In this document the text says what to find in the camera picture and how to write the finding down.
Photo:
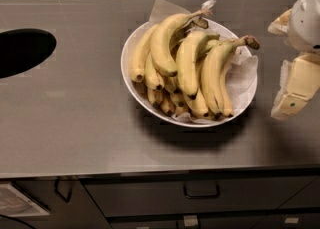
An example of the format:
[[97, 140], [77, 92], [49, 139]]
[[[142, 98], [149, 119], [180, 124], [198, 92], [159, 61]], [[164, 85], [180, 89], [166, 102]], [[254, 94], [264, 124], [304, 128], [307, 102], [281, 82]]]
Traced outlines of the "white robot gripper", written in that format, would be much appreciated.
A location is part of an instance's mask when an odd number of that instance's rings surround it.
[[280, 90], [271, 116], [286, 120], [297, 115], [320, 89], [320, 0], [297, 0], [270, 23], [268, 31], [288, 35], [292, 47], [302, 52], [293, 61], [284, 60], [280, 70]]

